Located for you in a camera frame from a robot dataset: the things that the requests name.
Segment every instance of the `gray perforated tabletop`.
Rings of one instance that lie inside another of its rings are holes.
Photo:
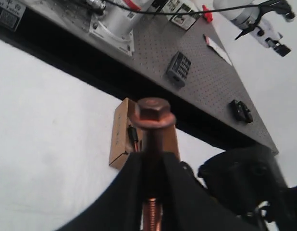
[[[164,16],[143,16],[134,29],[135,52],[132,57],[128,57],[103,41],[91,37],[87,33],[89,18],[80,18],[75,14],[71,18],[66,10],[58,7],[52,0],[24,2],[142,76],[278,153],[235,68],[207,47],[203,34],[223,48],[213,26],[202,18],[188,31],[184,31],[168,22]],[[177,51],[181,51],[192,62],[186,86],[181,89],[164,76]],[[253,123],[245,124],[234,119],[228,106],[233,99],[243,101],[249,107],[254,117]]]

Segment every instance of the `cardboard box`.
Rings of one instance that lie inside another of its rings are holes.
[[[109,165],[118,170],[123,167],[128,155],[134,151],[128,137],[127,128],[131,124],[129,116],[135,111],[135,106],[134,101],[126,98],[114,112]],[[137,133],[139,143],[141,143],[142,131],[137,129]],[[163,150],[174,153],[180,159],[175,125],[164,130]]]
[[[191,0],[168,0],[162,8],[165,13],[188,13],[198,11]],[[167,19],[175,25],[188,30],[200,17],[200,14],[193,15],[166,15]]]

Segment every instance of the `small electronic component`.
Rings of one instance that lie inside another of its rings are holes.
[[[184,87],[190,66],[191,61],[179,51],[171,59],[166,74],[170,79],[174,80],[179,87]]]
[[[244,121],[246,123],[253,122],[251,111],[244,102],[233,100],[232,102],[230,102],[230,106],[236,120]]]
[[[230,102],[230,106],[231,106],[231,109],[232,109],[235,119],[238,121],[245,121],[246,118],[245,118],[245,114],[243,111],[243,107],[241,106],[239,101],[233,100],[232,102]]]
[[[139,142],[139,138],[138,138],[138,134],[137,134],[137,129],[131,125],[128,126],[127,128],[127,132],[128,132],[128,136],[129,136],[129,140],[131,142],[131,145],[134,148],[135,152],[138,152],[138,142]]]
[[[244,102],[240,101],[239,103],[240,103],[240,105],[241,105],[241,107],[243,109],[243,112],[245,114],[245,118],[246,118],[245,121],[247,123],[252,123],[253,122],[253,116],[251,114],[250,109],[247,107],[247,105],[245,105]]]

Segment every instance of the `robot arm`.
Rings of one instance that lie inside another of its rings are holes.
[[[213,5],[215,9],[222,9],[252,4],[253,1],[254,0],[214,0]],[[275,11],[277,14],[282,15],[287,22],[292,22],[295,18],[295,14],[292,12],[292,8],[286,0],[268,0],[261,3],[260,6],[267,7],[238,9],[221,12],[221,14],[242,30],[236,39],[250,33],[262,46],[266,48],[271,47],[279,55],[284,57],[290,53],[291,50],[280,43],[280,39],[282,39],[283,36],[276,32],[271,23],[263,18],[263,16],[270,11]]]

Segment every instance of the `wire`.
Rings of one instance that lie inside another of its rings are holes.
[[[214,13],[214,12],[232,11],[232,10],[237,10],[237,9],[253,8],[253,7],[287,10],[287,8],[285,8],[285,7],[260,5],[259,4],[259,5],[242,5],[242,6],[235,6],[235,7],[209,10],[209,11],[196,11],[196,12],[186,12],[186,13],[165,13],[165,12],[152,12],[152,11],[138,11],[138,10],[130,9],[129,7],[123,6],[116,2],[113,2],[112,0],[104,0],[104,1],[111,5],[117,6],[123,10],[126,10],[126,11],[130,11],[133,13],[140,13],[140,14],[149,14],[149,15],[194,15],[194,14],[200,14],[200,13]]]
[[[134,150],[135,150],[135,153],[139,152],[139,149],[138,149],[138,142],[134,142]]]

